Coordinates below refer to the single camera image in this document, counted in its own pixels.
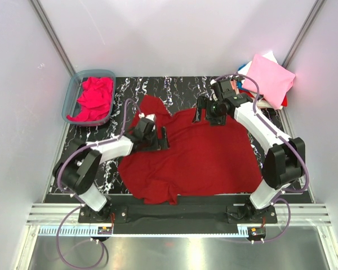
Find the dark red t shirt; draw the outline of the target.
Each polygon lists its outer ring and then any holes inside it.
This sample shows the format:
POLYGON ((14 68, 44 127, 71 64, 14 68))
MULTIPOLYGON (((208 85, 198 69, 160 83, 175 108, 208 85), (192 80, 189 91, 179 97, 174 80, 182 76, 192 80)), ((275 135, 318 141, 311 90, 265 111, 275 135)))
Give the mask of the dark red t shirt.
POLYGON ((129 192, 146 204, 177 203, 181 196, 252 193, 262 177, 247 130, 232 118, 224 126, 193 123, 195 109, 170 115, 162 100, 144 96, 140 109, 165 127, 169 149, 137 152, 119 163, 129 192))

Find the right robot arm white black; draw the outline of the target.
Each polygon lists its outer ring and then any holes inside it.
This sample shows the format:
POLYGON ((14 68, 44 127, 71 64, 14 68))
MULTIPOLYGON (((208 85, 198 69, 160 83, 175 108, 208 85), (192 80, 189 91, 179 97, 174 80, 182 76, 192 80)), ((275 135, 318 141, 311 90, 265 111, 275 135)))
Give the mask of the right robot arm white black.
POLYGON ((257 106, 261 94, 251 98, 246 93, 237 93, 235 83, 242 79, 243 75, 230 74, 211 80, 212 95, 198 97, 193 122, 205 118, 212 126, 219 126, 231 117, 244 126, 264 150, 261 183, 243 206, 228 213, 235 221, 257 223, 280 195, 292 191, 289 186, 294 181, 308 177, 309 173, 305 165, 305 142, 285 134, 261 112, 257 106))

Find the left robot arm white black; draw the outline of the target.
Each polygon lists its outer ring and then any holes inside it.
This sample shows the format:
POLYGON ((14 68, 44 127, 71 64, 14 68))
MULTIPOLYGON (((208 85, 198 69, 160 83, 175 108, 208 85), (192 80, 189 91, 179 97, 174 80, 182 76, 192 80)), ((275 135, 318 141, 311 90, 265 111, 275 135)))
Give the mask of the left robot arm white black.
POLYGON ((99 166, 109 160, 122 158, 143 151, 160 151, 170 148, 166 127, 155 123, 155 115, 141 119, 129 130, 118 136, 97 142, 76 140, 68 154, 55 164, 52 176, 57 186, 70 193, 89 208, 91 216, 99 223, 106 222, 111 213, 111 199, 94 184, 99 166))

